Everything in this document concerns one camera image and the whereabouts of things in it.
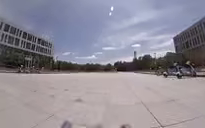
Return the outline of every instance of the window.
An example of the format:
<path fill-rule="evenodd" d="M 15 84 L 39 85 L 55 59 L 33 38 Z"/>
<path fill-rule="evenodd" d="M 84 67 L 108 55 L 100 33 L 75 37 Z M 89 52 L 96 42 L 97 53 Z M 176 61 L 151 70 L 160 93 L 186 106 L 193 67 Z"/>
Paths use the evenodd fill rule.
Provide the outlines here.
<path fill-rule="evenodd" d="M 27 40 L 32 41 L 32 35 L 28 34 Z"/>
<path fill-rule="evenodd" d="M 23 48 L 23 45 L 24 45 L 24 41 L 22 40 L 21 41 L 21 48 Z"/>
<path fill-rule="evenodd" d="M 5 35 L 4 42 L 5 42 L 5 43 L 7 43 L 7 42 L 8 42 L 8 35 Z"/>
<path fill-rule="evenodd" d="M 9 32 L 9 28 L 10 28 L 10 25 L 5 24 L 4 31 L 5 31 L 5 32 Z"/>
<path fill-rule="evenodd" d="M 19 36 L 19 32 L 20 32 L 20 30 L 17 29 L 17 30 L 16 30 L 16 36 Z"/>
<path fill-rule="evenodd" d="M 15 27 L 11 27 L 10 33 L 15 35 L 16 34 L 16 28 Z"/>
<path fill-rule="evenodd" d="M 8 44 L 13 45 L 13 42 L 14 42 L 14 37 L 9 36 Z"/>
<path fill-rule="evenodd" d="M 32 44 L 31 50 L 35 51 L 35 45 L 34 44 Z"/>
<path fill-rule="evenodd" d="M 201 35 L 200 35 L 200 38 L 199 38 L 199 36 L 197 36 L 197 41 L 198 41 L 198 44 L 200 44 L 200 43 L 202 43 L 202 38 L 201 38 Z"/>
<path fill-rule="evenodd" d="M 23 41 L 23 48 L 26 48 L 26 42 Z"/>
<path fill-rule="evenodd" d="M 203 41 L 205 42 L 205 34 L 202 34 Z"/>
<path fill-rule="evenodd" d="M 37 46 L 36 51 L 39 52 L 39 46 Z"/>
<path fill-rule="evenodd" d="M 37 43 L 38 43 L 38 44 L 41 44 L 41 39 L 38 39 Z"/>
<path fill-rule="evenodd" d="M 187 49 L 189 48 L 189 43 L 188 43 L 188 41 L 185 43 L 185 46 L 186 46 Z"/>
<path fill-rule="evenodd" d="M 205 22 L 203 22 L 203 27 L 204 27 L 204 29 L 205 29 Z"/>
<path fill-rule="evenodd" d="M 23 39 L 27 39 L 27 33 L 23 32 Z"/>
<path fill-rule="evenodd" d="M 22 35 L 22 31 L 20 30 L 19 37 L 21 37 L 21 35 Z"/>
<path fill-rule="evenodd" d="M 0 23 L 0 30 L 2 30 L 3 22 Z"/>
<path fill-rule="evenodd" d="M 29 42 L 26 43 L 26 49 L 31 49 L 31 43 Z"/>
<path fill-rule="evenodd" d="M 16 38 L 15 39 L 15 46 L 19 46 L 20 45 L 20 39 Z"/>
<path fill-rule="evenodd" d="M 4 40 L 4 33 L 1 35 L 1 42 L 3 42 L 3 40 Z"/>
<path fill-rule="evenodd" d="M 196 44 L 196 45 L 198 45 L 198 41 L 197 41 L 197 38 L 195 38 L 195 44 Z"/>

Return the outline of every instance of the building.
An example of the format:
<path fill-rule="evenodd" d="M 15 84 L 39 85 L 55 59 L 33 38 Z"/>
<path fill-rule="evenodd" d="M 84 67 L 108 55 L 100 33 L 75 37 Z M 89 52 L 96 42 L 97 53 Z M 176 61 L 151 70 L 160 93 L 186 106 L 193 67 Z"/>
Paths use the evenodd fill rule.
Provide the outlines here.
<path fill-rule="evenodd" d="M 199 64 L 205 62 L 205 17 L 173 38 L 176 53 Z"/>
<path fill-rule="evenodd" d="M 54 45 L 36 34 L 25 31 L 0 17 L 0 55 L 18 55 L 20 63 L 39 66 L 42 58 L 53 58 Z"/>

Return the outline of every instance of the blue sky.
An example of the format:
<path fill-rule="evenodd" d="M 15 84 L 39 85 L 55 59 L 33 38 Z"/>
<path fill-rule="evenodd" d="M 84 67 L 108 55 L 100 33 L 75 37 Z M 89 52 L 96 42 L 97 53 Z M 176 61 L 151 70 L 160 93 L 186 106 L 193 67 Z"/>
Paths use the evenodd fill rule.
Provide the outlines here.
<path fill-rule="evenodd" d="M 60 60 L 113 63 L 174 51 L 205 0 L 0 0 L 0 16 L 53 40 Z"/>

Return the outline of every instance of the white cloud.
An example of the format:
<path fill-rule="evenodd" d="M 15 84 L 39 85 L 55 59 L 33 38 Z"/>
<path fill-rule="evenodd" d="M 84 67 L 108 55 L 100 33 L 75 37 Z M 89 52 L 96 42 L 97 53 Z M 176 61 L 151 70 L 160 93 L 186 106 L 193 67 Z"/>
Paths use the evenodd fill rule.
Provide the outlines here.
<path fill-rule="evenodd" d="M 150 47 L 150 49 L 153 49 L 153 50 L 160 49 L 160 48 L 168 47 L 168 46 L 170 46 L 172 44 L 173 44 L 173 40 L 171 39 L 171 40 L 168 40 L 168 41 L 166 41 L 166 42 L 164 42 L 162 44 L 153 45 L 152 47 Z"/>
<path fill-rule="evenodd" d="M 161 12 L 159 12 L 157 10 L 144 11 L 144 12 L 136 14 L 130 18 L 126 18 L 122 21 L 119 21 L 118 23 L 116 21 L 112 22 L 112 23 L 110 23 L 110 28 L 112 28 L 113 30 L 120 30 L 120 29 L 129 28 L 133 25 L 140 24 L 140 23 L 155 19 L 155 18 L 159 17 L 160 15 L 161 15 Z"/>
<path fill-rule="evenodd" d="M 117 50 L 115 47 L 103 47 L 102 48 L 104 51 L 112 51 L 112 50 Z"/>
<path fill-rule="evenodd" d="M 68 56 L 70 54 L 72 54 L 72 53 L 71 52 L 64 52 L 64 53 L 62 53 L 63 56 Z"/>
<path fill-rule="evenodd" d="M 76 59 L 83 59 L 83 60 L 93 60 L 93 59 L 97 59 L 97 57 L 95 55 L 92 56 L 84 56 L 84 57 L 75 57 Z"/>
<path fill-rule="evenodd" d="M 139 48 L 139 47 L 141 47 L 141 44 L 133 44 L 132 47 L 133 48 Z"/>
<path fill-rule="evenodd" d="M 102 55 L 103 54 L 103 52 L 96 52 L 96 53 L 94 53 L 94 55 Z"/>

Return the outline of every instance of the concrete pavement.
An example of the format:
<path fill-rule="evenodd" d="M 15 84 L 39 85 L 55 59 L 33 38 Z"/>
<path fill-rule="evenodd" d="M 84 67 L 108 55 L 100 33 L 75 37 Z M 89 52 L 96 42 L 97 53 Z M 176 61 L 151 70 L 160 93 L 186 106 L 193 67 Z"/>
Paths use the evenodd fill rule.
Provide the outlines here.
<path fill-rule="evenodd" d="M 0 74 L 0 128 L 205 128 L 205 79 Z"/>

